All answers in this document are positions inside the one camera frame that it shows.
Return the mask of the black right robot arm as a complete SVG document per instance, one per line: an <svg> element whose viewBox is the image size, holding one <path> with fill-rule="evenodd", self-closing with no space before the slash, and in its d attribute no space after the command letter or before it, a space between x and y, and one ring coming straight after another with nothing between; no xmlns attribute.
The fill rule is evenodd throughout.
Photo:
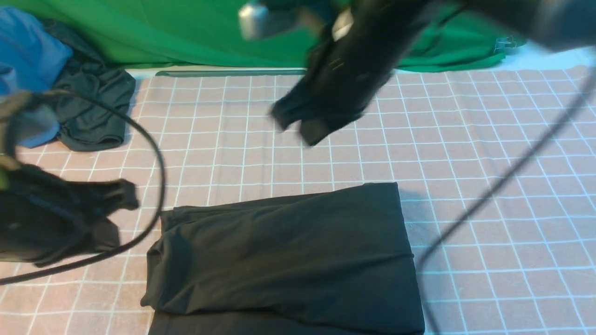
<svg viewBox="0 0 596 335"><path fill-rule="evenodd" d="M357 121L443 6L442 0L356 0L336 40L324 28L298 84L271 108L278 127L300 123L308 146ZM593 0L462 0L461 7L553 52L594 46Z"/></svg>

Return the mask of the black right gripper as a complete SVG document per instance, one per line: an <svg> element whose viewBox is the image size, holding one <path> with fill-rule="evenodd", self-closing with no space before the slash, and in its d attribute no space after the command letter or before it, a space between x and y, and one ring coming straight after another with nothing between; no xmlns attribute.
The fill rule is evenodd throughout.
<svg viewBox="0 0 596 335"><path fill-rule="evenodd" d="M275 102L271 116L283 130L298 122L304 143L314 147L360 118L395 64L394 51L372 40L318 45L304 76Z"/></svg>

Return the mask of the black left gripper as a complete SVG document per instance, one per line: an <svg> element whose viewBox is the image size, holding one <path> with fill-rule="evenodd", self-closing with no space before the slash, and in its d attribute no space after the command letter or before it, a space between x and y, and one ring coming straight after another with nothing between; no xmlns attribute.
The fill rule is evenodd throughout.
<svg viewBox="0 0 596 335"><path fill-rule="evenodd" d="M109 252L122 245L110 215L139 205L136 185L128 180L67 181L28 164L4 170L1 260L41 268L68 257Z"/></svg>

